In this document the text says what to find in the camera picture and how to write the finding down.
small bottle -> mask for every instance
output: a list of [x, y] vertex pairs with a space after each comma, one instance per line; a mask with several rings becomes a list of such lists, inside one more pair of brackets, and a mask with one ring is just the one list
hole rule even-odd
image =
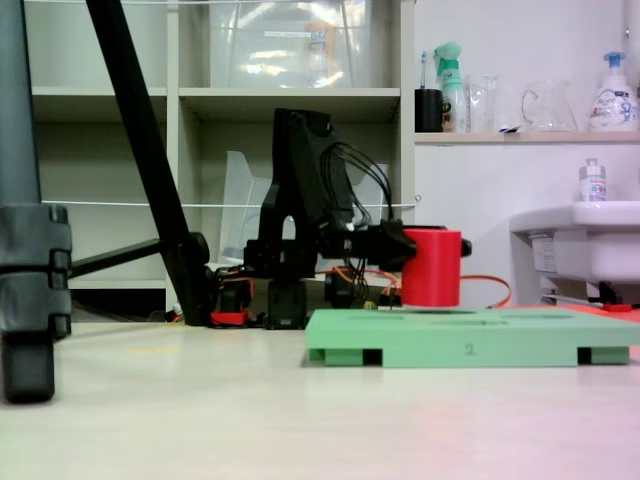
[[607, 175], [597, 158], [587, 158], [587, 166], [580, 168], [580, 201], [607, 201]]

red cylinder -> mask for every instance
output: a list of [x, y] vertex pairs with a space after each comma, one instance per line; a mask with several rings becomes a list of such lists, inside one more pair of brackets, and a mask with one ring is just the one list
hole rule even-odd
[[402, 303], [422, 307], [460, 304], [462, 233], [453, 230], [406, 228], [417, 254], [402, 269]]

green platform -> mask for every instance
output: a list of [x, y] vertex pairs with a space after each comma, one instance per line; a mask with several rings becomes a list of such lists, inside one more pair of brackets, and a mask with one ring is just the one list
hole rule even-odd
[[326, 366], [554, 367], [629, 363], [640, 325], [571, 310], [317, 310], [306, 330]]

white sink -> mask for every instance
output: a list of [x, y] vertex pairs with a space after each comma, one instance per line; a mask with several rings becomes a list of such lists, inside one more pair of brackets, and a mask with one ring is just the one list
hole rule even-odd
[[585, 202], [517, 215], [547, 277], [640, 283], [640, 202]]

black tripod leg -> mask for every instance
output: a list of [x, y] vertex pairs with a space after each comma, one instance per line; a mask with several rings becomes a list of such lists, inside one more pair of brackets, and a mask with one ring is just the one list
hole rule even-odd
[[151, 100], [119, 0], [87, 0], [131, 149], [151, 206], [165, 266], [188, 325], [210, 322], [206, 242], [187, 228]]
[[0, 2], [0, 341], [4, 398], [49, 400], [70, 333], [66, 210], [40, 204], [22, 0]]

